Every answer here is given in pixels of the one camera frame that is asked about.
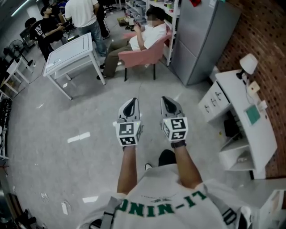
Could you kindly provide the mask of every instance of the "brick wall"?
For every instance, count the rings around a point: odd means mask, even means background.
[[[266,167],[268,178],[286,177],[286,14],[275,0],[228,0],[242,9],[236,29],[217,66],[220,71],[239,69],[248,53],[259,63],[250,80],[260,86],[268,103],[278,149]]]

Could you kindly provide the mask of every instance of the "pink chair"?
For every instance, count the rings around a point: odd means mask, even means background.
[[[154,70],[153,70],[153,79],[156,79],[156,73],[155,73],[155,66],[156,63],[162,58],[163,56],[163,48],[164,43],[168,39],[172,37],[172,31],[171,29],[166,25],[167,27],[167,34],[156,41],[154,45],[152,45],[149,49],[145,50],[138,50],[138,51],[124,51],[119,52],[118,56],[120,60],[124,61],[125,65],[125,77],[124,81],[127,80],[127,68],[136,66],[136,65],[145,65],[145,64],[153,64]],[[124,34],[124,38],[131,38],[134,37],[136,33],[128,33]]]

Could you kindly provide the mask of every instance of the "electric fan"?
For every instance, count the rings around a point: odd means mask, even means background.
[[[18,59],[20,56],[23,56],[25,61],[27,61],[27,59],[23,55],[24,45],[23,45],[22,41],[20,41],[20,40],[12,41],[12,43],[9,45],[9,51],[10,51],[11,56],[14,59]],[[27,61],[29,66],[32,64],[32,62],[33,62],[33,60]]]

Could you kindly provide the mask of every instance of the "sneaker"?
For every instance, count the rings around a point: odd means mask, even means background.
[[[103,39],[105,40],[105,39],[107,39],[107,38],[109,38],[109,35],[107,35],[107,36],[106,36],[105,38],[103,38]]]
[[[103,75],[103,74],[102,74],[102,76],[103,76],[104,79],[107,77],[107,76],[105,76],[105,75]],[[100,77],[97,76],[97,79],[100,80]]]
[[[100,69],[104,69],[105,68],[105,64],[102,64],[101,66],[99,66]]]
[[[151,169],[151,168],[153,168],[153,167],[152,167],[152,165],[150,165],[149,163],[147,163],[147,164],[145,165],[145,171],[147,171],[147,170],[149,170],[149,169]]]

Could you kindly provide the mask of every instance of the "desk lamp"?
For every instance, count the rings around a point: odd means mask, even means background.
[[[242,67],[242,70],[241,72],[236,74],[237,78],[241,80],[242,75],[245,72],[247,72],[249,75],[252,75],[254,73],[254,70],[256,69],[257,63],[258,60],[255,58],[254,55],[252,55],[251,53],[247,54],[244,58],[240,60],[240,65]]]

